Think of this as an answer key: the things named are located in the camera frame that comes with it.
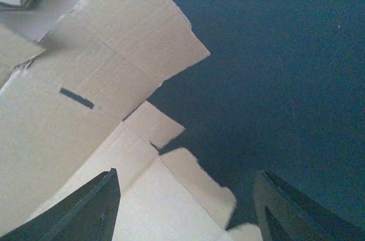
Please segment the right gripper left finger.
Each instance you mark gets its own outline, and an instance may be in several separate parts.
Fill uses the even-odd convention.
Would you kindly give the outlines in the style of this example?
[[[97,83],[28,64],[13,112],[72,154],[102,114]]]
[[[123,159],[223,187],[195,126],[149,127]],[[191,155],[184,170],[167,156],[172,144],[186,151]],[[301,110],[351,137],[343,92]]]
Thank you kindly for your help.
[[[119,180],[112,168],[1,240],[112,240],[118,209]]]

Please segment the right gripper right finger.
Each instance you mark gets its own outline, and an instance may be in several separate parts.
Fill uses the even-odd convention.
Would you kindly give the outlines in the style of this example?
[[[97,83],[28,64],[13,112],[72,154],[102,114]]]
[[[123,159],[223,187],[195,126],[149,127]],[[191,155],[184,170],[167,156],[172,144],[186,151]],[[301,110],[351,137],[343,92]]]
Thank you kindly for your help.
[[[253,198],[263,240],[364,240],[364,230],[273,173],[257,172]]]

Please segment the cardboard box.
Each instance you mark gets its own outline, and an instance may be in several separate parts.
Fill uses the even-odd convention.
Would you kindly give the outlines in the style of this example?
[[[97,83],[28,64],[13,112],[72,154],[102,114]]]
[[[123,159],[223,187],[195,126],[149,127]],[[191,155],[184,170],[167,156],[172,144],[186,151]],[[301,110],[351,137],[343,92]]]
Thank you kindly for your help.
[[[261,240],[188,149],[158,153],[184,128],[148,97],[208,55],[172,0],[80,0],[39,46],[1,28],[1,237],[115,168],[112,240]]]

